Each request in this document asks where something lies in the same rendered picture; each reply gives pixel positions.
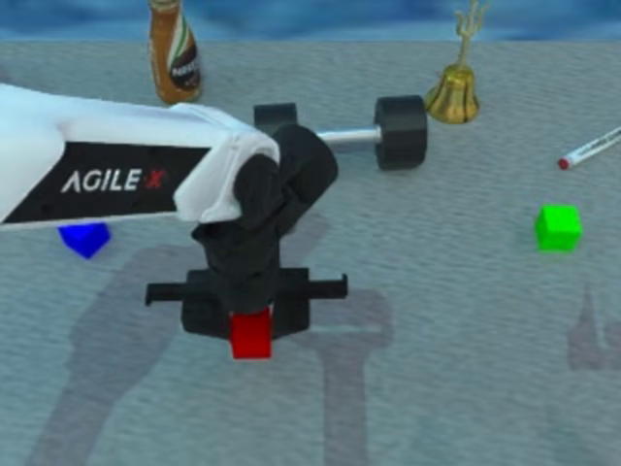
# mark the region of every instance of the bell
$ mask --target bell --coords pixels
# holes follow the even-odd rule
[[[478,115],[474,93],[474,71],[468,65],[452,64],[442,71],[440,81],[425,97],[427,113],[443,123],[460,124]]]

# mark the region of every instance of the blue wall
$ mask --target blue wall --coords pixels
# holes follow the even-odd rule
[[[199,39],[445,39],[468,0],[184,0]],[[0,0],[0,39],[143,40],[147,0]],[[621,0],[494,0],[483,40],[621,38]]]

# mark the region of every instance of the red x letter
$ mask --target red x letter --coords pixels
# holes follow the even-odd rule
[[[162,187],[162,179],[166,172],[164,170],[151,170],[145,180],[145,186],[147,189],[159,189]]]

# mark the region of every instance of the bottle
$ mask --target bottle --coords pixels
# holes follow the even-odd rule
[[[181,0],[148,0],[148,5],[148,48],[157,95],[171,105],[196,100],[202,87],[200,60]]]

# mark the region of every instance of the gray tabletop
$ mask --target gray tabletop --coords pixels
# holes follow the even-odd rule
[[[312,127],[361,125],[378,96],[425,92],[456,47],[204,44],[204,101],[249,120],[295,100]],[[284,261],[348,273],[351,296],[317,303],[317,327],[269,362],[143,307],[147,282],[202,265],[192,225],[115,224],[91,262],[54,229],[2,233],[0,464],[618,464],[621,161],[555,166],[621,124],[618,47],[476,44],[480,117],[432,122],[424,166],[339,154]],[[160,105],[142,46],[4,43],[0,70]],[[537,251],[546,203],[579,207],[574,253]]]

